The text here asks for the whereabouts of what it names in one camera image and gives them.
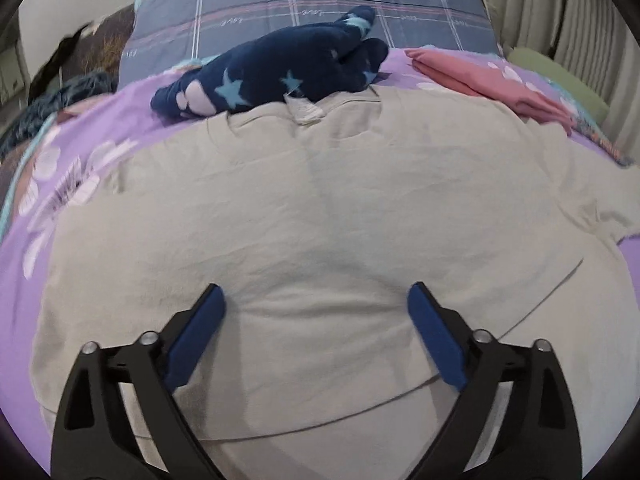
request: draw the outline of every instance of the star print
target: star print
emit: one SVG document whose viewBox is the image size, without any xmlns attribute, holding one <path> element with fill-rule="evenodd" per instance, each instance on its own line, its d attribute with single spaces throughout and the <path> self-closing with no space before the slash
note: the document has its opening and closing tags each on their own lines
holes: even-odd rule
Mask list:
<svg viewBox="0 0 640 480">
<path fill-rule="evenodd" d="M 293 77 L 291 70 L 287 71 L 286 77 L 280 78 L 280 82 L 287 87 L 287 93 L 289 94 L 293 94 L 293 92 L 298 90 L 300 88 L 300 85 L 302 85 L 302 81 L 302 79 L 296 79 L 295 77 Z"/>
<path fill-rule="evenodd" d="M 351 27 L 358 27 L 360 29 L 360 36 L 362 38 L 367 35 L 369 29 L 371 28 L 371 24 L 367 20 L 361 18 L 360 16 L 356 16 L 352 12 L 347 14 L 347 19 L 344 20 L 344 22 Z"/>
<path fill-rule="evenodd" d="M 365 70 L 363 72 L 363 74 L 364 74 L 365 79 L 367 80 L 367 86 L 369 86 L 371 83 L 373 83 L 373 80 L 378 75 L 375 72 L 369 72 L 369 70 Z"/>
<path fill-rule="evenodd" d="M 231 81 L 227 70 L 228 69 L 225 68 L 225 73 L 222 75 L 222 86 L 218 86 L 215 89 L 216 94 L 222 96 L 232 110 L 235 110 L 238 105 L 251 106 L 251 104 L 245 101 L 240 95 L 242 79 Z"/>
</svg>

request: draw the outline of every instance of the silver bolt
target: silver bolt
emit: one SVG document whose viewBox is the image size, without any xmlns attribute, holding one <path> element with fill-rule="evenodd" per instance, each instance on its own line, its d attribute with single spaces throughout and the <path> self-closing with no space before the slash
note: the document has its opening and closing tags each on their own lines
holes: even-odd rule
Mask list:
<svg viewBox="0 0 640 480">
<path fill-rule="evenodd" d="M 83 354 L 89 355 L 94 353 L 99 348 L 98 343 L 95 341 L 89 341 L 88 343 L 84 343 L 82 345 L 81 352 Z"/>
<path fill-rule="evenodd" d="M 489 334 L 486 330 L 476 330 L 474 332 L 474 340 L 477 343 L 487 344 L 494 340 L 494 337 Z"/>
<path fill-rule="evenodd" d="M 149 346 L 158 341 L 158 339 L 160 339 L 158 332 L 145 332 L 140 336 L 140 344 Z"/>
<path fill-rule="evenodd" d="M 551 352 L 551 343 L 546 339 L 538 339 L 536 341 L 536 348 L 541 352 Z"/>
</svg>

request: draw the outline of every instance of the pink folded clothing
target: pink folded clothing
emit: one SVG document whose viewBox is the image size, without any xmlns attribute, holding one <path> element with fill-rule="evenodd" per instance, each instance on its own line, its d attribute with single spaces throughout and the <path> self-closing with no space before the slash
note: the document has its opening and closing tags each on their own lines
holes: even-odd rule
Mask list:
<svg viewBox="0 0 640 480">
<path fill-rule="evenodd" d="M 472 97 L 500 101 L 519 116 L 541 124 L 558 122 L 568 136 L 576 126 L 574 117 L 564 105 L 530 90 L 519 78 L 511 78 L 497 66 L 479 66 L 433 49 L 408 48 L 404 52 L 418 72 L 446 88 Z"/>
</svg>

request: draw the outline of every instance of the green cloth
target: green cloth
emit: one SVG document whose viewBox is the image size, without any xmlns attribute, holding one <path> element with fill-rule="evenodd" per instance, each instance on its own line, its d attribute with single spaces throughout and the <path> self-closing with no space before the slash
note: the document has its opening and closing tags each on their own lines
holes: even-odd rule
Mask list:
<svg viewBox="0 0 640 480">
<path fill-rule="evenodd" d="M 553 62 L 530 48 L 514 48 L 508 55 L 508 61 L 516 66 L 539 73 L 551 79 L 567 90 L 578 101 L 595 121 L 602 125 L 609 115 L 609 105 L 602 98 L 580 81 L 575 75 L 567 72 L 558 63 Z"/>
</svg>

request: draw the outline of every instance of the navy blue folded clothing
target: navy blue folded clothing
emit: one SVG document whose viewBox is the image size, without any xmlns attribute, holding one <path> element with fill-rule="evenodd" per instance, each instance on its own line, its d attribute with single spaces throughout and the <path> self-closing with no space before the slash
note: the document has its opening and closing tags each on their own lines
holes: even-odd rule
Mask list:
<svg viewBox="0 0 640 480">
<path fill-rule="evenodd" d="M 169 118 L 245 112 L 285 95 L 317 102 L 360 92 L 378 74 L 388 46 L 369 33 L 375 11 L 354 7 L 333 23 L 287 27 L 233 47 L 161 88 L 151 107 Z"/>
</svg>

